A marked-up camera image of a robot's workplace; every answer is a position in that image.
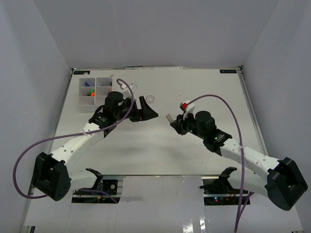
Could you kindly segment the white compartment organizer box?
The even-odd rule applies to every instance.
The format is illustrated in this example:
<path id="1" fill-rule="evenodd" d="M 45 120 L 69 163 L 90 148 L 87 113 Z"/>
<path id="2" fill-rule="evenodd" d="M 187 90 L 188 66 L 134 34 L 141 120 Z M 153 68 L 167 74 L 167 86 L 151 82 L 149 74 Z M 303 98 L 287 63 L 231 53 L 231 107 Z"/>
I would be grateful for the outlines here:
<path id="1" fill-rule="evenodd" d="M 112 84 L 112 86 L 100 86 L 100 84 Z M 80 78 L 78 87 L 78 106 L 82 111 L 94 112 L 99 106 L 104 105 L 105 99 L 113 89 L 112 78 L 95 77 Z M 95 96 L 88 96 L 89 92 L 95 92 Z"/>

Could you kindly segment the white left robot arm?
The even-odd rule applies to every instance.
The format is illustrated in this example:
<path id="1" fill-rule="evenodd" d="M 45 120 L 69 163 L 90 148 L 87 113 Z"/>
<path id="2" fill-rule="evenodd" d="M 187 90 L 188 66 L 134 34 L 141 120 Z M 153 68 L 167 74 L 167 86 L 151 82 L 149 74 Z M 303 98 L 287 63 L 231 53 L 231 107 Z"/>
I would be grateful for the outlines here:
<path id="1" fill-rule="evenodd" d="M 102 193 L 103 175 L 91 168 L 72 173 L 73 164 L 93 145 L 111 133 L 122 119 L 131 122 L 147 121 L 158 117 L 143 96 L 136 101 L 125 98 L 123 93 L 112 91 L 84 126 L 82 134 L 50 154 L 40 153 L 35 160 L 32 184 L 54 201 L 61 200 L 69 191 L 82 189 L 93 194 Z"/>

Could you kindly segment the clear tape roll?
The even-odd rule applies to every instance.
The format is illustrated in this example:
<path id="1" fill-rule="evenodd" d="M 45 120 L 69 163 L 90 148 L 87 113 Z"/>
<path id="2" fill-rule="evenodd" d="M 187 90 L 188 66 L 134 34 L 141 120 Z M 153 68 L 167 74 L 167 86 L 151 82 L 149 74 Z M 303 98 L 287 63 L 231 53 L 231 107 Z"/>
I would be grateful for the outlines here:
<path id="1" fill-rule="evenodd" d="M 153 95 L 147 95 L 146 101 L 147 101 L 147 103 L 152 104 L 155 101 L 155 97 Z"/>

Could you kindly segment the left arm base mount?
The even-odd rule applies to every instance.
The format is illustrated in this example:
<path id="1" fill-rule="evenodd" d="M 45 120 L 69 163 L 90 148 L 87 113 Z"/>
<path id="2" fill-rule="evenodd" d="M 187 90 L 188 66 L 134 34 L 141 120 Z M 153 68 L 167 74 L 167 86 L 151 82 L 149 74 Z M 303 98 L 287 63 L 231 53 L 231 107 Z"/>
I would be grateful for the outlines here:
<path id="1" fill-rule="evenodd" d="M 107 177 L 100 172 L 86 168 L 73 176 L 72 203 L 117 204 L 120 201 L 121 180 Z"/>

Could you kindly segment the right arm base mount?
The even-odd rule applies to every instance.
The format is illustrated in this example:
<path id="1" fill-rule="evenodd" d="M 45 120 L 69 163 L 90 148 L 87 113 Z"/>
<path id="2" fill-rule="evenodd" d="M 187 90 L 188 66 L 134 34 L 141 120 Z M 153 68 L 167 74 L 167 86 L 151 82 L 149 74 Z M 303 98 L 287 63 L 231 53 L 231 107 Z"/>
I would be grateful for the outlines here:
<path id="1" fill-rule="evenodd" d="M 229 206 L 238 205 L 240 189 L 233 188 L 229 178 L 236 167 L 227 167 L 216 177 L 202 177 L 202 184 L 199 188 L 203 191 L 205 206 Z"/>

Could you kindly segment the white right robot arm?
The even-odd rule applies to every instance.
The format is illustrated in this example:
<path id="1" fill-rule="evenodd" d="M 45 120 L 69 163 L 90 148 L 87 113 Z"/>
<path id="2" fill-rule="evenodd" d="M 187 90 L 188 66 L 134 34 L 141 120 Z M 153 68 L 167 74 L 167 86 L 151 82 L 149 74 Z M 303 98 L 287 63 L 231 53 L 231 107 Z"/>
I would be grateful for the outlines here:
<path id="1" fill-rule="evenodd" d="M 221 157 L 233 160 L 252 174 L 245 176 L 243 188 L 267 197 L 278 208 L 289 211 L 308 190 L 308 185 L 291 158 L 278 159 L 264 155 L 249 147 L 242 147 L 231 135 L 217 128 L 208 111 L 178 115 L 170 126 L 179 135 L 191 133 L 202 139 L 204 146 Z"/>

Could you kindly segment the black logo label left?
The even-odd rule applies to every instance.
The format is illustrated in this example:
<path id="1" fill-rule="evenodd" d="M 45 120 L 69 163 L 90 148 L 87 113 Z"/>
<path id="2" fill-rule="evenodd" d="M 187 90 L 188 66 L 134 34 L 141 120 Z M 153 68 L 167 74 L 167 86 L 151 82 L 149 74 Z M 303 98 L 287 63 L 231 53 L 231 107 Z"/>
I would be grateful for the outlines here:
<path id="1" fill-rule="evenodd" d="M 86 71 L 86 70 L 82 70 L 82 71 L 78 71 L 78 70 L 75 70 L 73 72 L 74 75 L 89 75 L 90 74 L 90 71 Z"/>

